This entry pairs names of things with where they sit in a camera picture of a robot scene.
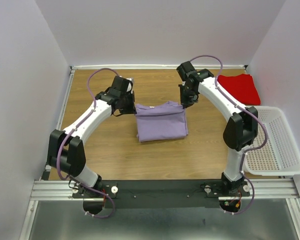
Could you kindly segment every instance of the black mounting plate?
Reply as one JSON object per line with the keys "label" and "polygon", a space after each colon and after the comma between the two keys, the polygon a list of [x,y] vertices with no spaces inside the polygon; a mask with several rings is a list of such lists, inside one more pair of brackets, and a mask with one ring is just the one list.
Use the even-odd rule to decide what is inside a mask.
{"label": "black mounting plate", "polygon": [[[151,208],[219,208],[219,197],[235,197],[237,191],[225,194],[221,179],[195,180],[103,180],[105,192],[113,199],[117,209],[151,209]],[[111,188],[118,187],[113,194]],[[205,192],[205,186],[211,191]],[[249,192],[239,188],[243,197]],[[102,198],[82,187],[73,198]],[[105,201],[105,208],[112,208],[110,201]]]}

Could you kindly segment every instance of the white wall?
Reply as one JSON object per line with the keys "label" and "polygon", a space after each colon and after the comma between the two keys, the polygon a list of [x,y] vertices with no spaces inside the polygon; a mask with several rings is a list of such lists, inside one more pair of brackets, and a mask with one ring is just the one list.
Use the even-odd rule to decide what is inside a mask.
{"label": "white wall", "polygon": [[245,65],[284,1],[36,0],[72,66],[177,65],[199,54]]}
{"label": "white wall", "polygon": [[[263,105],[281,108],[300,150],[300,0],[287,0],[248,71]],[[300,194],[300,176],[294,178]]]}
{"label": "white wall", "polygon": [[0,240],[19,239],[68,77],[36,2],[0,1]]}

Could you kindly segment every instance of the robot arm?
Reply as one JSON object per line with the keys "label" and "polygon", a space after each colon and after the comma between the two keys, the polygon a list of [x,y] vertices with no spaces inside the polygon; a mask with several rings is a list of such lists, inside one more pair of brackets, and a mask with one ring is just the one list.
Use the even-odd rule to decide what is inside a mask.
{"label": "robot arm", "polygon": [[61,153],[61,171],[90,188],[101,189],[101,176],[86,165],[84,144],[99,124],[113,115],[116,110],[119,110],[121,115],[136,113],[133,84],[131,78],[116,76],[112,86],[97,94],[96,102],[93,102],[73,124],[63,131],[55,129],[49,139],[47,163],[57,168],[59,148],[65,137],[70,135],[66,141],[68,149],[64,148]]}
{"label": "robot arm", "polygon": [[[219,85],[219,88],[237,106],[231,104],[216,89],[214,75],[209,70],[196,71],[193,65],[187,61],[177,68],[177,72],[182,79],[182,84],[179,87],[181,104],[184,108],[198,102],[199,94],[202,94],[214,104],[226,119],[227,125],[223,132],[223,140],[228,146],[228,155],[227,165],[221,179],[226,181],[228,186],[231,186],[230,189],[237,188],[243,182],[243,177],[240,174],[242,154],[257,136],[258,123],[251,116],[237,108],[237,106],[242,108],[246,108],[246,106],[237,101],[222,86]],[[246,109],[258,117],[258,111],[255,107]]]}

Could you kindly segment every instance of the white plastic basket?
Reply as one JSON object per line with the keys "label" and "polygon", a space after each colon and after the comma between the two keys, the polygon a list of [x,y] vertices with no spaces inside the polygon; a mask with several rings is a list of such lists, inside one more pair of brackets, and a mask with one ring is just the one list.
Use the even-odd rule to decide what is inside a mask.
{"label": "white plastic basket", "polygon": [[[300,152],[285,114],[277,107],[255,106],[258,117],[268,132],[268,142],[246,155],[245,170],[262,176],[293,176],[300,174]],[[252,147],[263,143],[265,134],[258,125]]]}

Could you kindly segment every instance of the wooden surface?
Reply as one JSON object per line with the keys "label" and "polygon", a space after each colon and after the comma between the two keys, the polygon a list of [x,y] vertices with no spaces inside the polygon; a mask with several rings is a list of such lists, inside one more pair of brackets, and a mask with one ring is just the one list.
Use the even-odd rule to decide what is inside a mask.
{"label": "wooden surface", "polygon": [[[83,114],[92,99],[86,87],[93,70],[76,70],[62,129]],[[174,69],[118,70],[124,78],[134,78],[135,103],[156,106],[167,101],[180,102]],[[225,69],[225,76],[244,73],[243,69]],[[97,94],[109,87],[114,74],[101,71],[91,80]],[[226,121],[204,96],[187,108],[189,135],[185,139],[139,143],[134,115],[109,117],[90,136],[84,146],[86,163],[106,180],[158,180],[220,178],[226,167],[227,147],[223,141]],[[50,180],[58,180],[53,169]]]}

